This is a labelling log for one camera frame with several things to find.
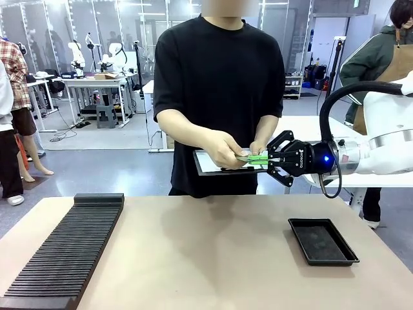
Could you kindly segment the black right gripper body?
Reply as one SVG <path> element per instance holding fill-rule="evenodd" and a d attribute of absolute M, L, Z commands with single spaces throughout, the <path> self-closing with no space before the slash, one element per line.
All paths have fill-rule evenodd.
<path fill-rule="evenodd" d="M 294 177 L 326 174 L 333 170 L 335 164 L 333 152 L 325 142 L 311 144 L 294 140 L 283 147 L 280 153 L 280 167 Z"/>

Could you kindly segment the person's left hand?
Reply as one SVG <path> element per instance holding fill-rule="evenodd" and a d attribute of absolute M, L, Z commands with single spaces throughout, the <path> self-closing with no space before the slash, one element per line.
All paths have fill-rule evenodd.
<path fill-rule="evenodd" d="M 255 140 L 250 144 L 251 155 L 260 155 L 263 151 L 267 149 L 267 143 L 261 140 Z"/>

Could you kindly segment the person's right hand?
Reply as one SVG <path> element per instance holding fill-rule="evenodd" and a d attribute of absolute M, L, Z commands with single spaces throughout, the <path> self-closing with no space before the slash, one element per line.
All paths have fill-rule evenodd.
<path fill-rule="evenodd" d="M 244 150 L 226 132 L 208 130 L 202 148 L 220 168 L 235 170 L 246 164 L 245 161 L 238 159 L 246 156 Z"/>

